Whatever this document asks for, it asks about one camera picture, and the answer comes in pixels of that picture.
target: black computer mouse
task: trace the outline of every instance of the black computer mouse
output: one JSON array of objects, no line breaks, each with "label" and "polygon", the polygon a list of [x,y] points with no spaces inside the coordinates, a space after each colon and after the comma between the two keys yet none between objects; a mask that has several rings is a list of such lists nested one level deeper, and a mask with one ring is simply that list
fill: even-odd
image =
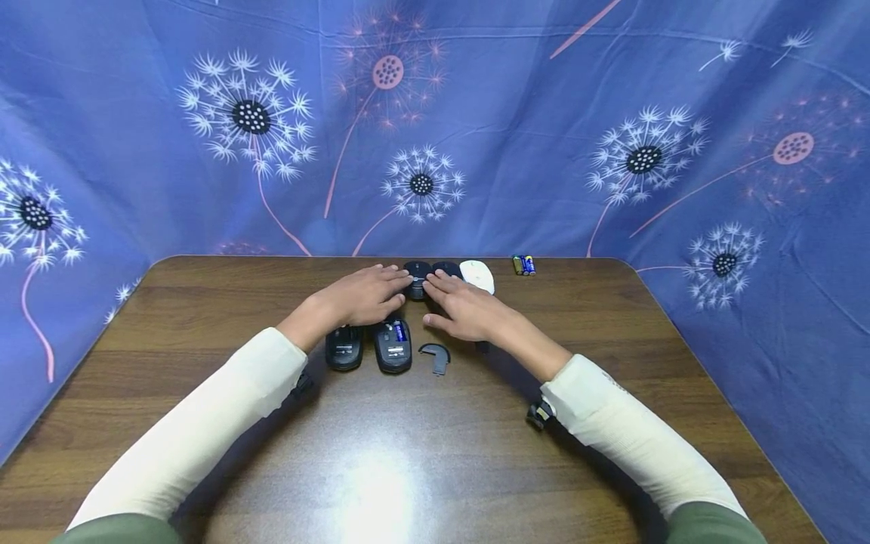
[{"label": "black computer mouse", "polygon": [[459,270],[459,265],[450,260],[441,260],[434,265],[432,265],[432,272],[436,270],[443,270],[445,274],[448,276],[456,276],[459,279],[463,279],[462,271]]},{"label": "black computer mouse", "polygon": [[405,269],[414,278],[414,281],[405,288],[405,296],[409,300],[425,300],[426,291],[423,290],[423,282],[426,275],[432,273],[432,267],[425,261],[412,260],[405,263]]},{"label": "black computer mouse", "polygon": [[326,365],[348,372],[363,360],[363,329],[343,326],[326,335]]}]

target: green sleeve cuff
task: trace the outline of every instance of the green sleeve cuff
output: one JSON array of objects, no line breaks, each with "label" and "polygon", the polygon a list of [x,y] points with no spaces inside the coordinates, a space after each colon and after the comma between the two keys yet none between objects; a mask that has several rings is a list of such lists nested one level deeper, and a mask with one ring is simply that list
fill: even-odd
[{"label": "green sleeve cuff", "polygon": [[753,523],[733,510],[712,502],[688,502],[670,521],[667,544],[766,544]]},{"label": "green sleeve cuff", "polygon": [[144,514],[114,514],[72,528],[51,544],[182,544],[169,523]]}]

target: person's right hand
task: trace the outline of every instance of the person's right hand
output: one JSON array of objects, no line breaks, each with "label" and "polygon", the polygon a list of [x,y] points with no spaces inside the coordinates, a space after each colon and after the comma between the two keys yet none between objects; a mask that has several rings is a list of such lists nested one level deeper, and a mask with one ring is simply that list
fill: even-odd
[{"label": "person's right hand", "polygon": [[450,316],[427,313],[423,323],[454,338],[492,342],[494,334],[518,316],[490,293],[456,276],[448,276],[443,270],[427,275],[423,288]]}]

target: wooden table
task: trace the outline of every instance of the wooden table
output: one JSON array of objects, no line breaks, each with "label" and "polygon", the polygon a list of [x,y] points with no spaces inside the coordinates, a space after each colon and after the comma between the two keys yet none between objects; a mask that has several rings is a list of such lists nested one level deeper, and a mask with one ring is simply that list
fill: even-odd
[{"label": "wooden table", "polygon": [[[111,464],[232,352],[309,293],[372,259],[179,257],[155,265],[0,472],[0,541],[46,542]],[[539,259],[534,278],[488,259],[496,294],[603,366],[692,442],[772,542],[823,542],[626,265]],[[651,502],[560,426],[524,422],[538,384],[492,350],[436,338],[406,305],[415,346],[452,352],[382,375],[373,348],[347,374],[255,426],[185,503],[191,541],[448,543],[661,541]]]}]

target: black small object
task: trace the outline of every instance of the black small object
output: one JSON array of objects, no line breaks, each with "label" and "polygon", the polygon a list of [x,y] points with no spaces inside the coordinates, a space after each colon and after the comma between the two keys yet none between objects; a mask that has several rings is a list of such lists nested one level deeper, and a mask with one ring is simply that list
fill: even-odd
[{"label": "black small object", "polygon": [[326,365],[332,370],[348,372],[363,360],[363,330],[343,326],[326,335]]},{"label": "black small object", "polygon": [[411,368],[411,329],[399,317],[391,316],[375,325],[375,356],[382,373],[400,374]]},{"label": "black small object", "polygon": [[553,415],[552,407],[545,400],[541,400],[529,406],[529,411],[525,413],[525,420],[539,431],[543,431],[544,425]]},{"label": "black small object", "polygon": [[456,276],[459,279],[464,279],[459,265],[450,260],[441,260],[432,265],[432,273],[435,273],[436,270],[443,270],[448,276]]},{"label": "black small object", "polygon": [[423,282],[426,275],[432,273],[432,267],[425,261],[412,260],[405,263],[405,269],[414,278],[405,288],[405,296],[410,300],[425,300],[426,291],[423,290]]},{"label": "black small object", "polygon": [[292,391],[290,391],[290,395],[293,397],[298,397],[302,395],[302,393],[305,393],[306,391],[311,389],[313,386],[314,380],[311,379],[311,376],[309,376],[305,370],[303,370],[302,373],[299,374],[299,380],[297,380],[296,386],[293,387]]},{"label": "black small object", "polygon": [[450,352],[447,348],[440,344],[423,344],[418,350],[420,353],[429,353],[435,356],[435,362],[432,366],[432,373],[437,376],[444,376],[447,372],[447,363],[450,362]]}]

